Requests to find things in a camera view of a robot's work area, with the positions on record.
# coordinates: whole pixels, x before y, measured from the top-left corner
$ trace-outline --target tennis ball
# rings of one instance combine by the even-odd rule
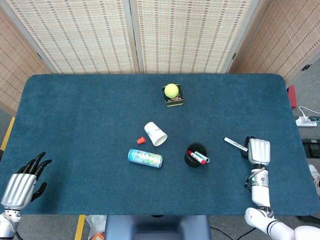
[[[170,99],[175,98],[178,95],[178,93],[179,93],[179,88],[177,87],[177,85],[173,83],[168,84],[164,88],[164,94]]]

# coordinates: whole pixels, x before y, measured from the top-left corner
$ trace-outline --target tin can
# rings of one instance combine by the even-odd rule
[[[130,149],[128,160],[132,163],[143,164],[159,169],[162,165],[163,156],[151,152]]]

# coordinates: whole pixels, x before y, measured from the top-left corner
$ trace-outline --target black cup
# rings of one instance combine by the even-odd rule
[[[191,151],[193,153],[198,152],[206,156],[207,158],[209,157],[209,152],[205,145],[203,145],[200,142],[191,143],[185,151],[184,161],[186,164],[188,164],[190,167],[193,167],[193,168],[199,167],[201,163],[195,160],[192,156],[190,156],[188,154],[188,151]]]

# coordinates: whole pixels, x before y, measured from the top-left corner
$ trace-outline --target plastic bag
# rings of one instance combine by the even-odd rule
[[[90,232],[88,240],[90,240],[95,234],[103,233],[106,228],[107,215],[87,215],[85,220],[90,225]]]

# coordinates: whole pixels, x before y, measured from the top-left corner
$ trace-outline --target woven wall panel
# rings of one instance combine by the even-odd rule
[[[27,79],[50,71],[0,9],[0,105],[15,115]]]
[[[234,73],[276,73],[285,79],[320,47],[320,0],[272,0]]]
[[[134,73],[122,0],[6,0],[59,73]]]
[[[250,0],[136,0],[145,73],[220,73]]]

